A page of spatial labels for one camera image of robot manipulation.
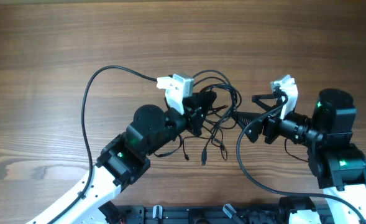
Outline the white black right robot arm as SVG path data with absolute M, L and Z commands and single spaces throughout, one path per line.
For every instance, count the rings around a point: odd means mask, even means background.
M 244 175 L 268 192 L 299 198 L 326 199 L 335 223 L 366 223 L 366 156 L 351 143 L 356 117 L 353 97 L 342 90 L 327 88 L 318 96 L 312 117 L 295 112 L 298 91 L 276 88 L 269 95 L 254 95 L 252 101 L 264 113 L 234 112 L 241 127 L 240 146 L 246 136 L 256 142 L 264 135 L 271 144 L 284 137 L 307 148 L 308 163 L 322 193 L 296 193 L 276 190 L 255 180 L 238 158 Z

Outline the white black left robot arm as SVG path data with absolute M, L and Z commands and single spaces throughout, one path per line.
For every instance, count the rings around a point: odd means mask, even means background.
M 31 223 L 119 223 L 112 200 L 150 167 L 148 156 L 189 131 L 198 137 L 217 94 L 195 93 L 183 99 L 183 112 L 143 105 L 125 132 L 103 148 L 95 165 L 66 194 Z

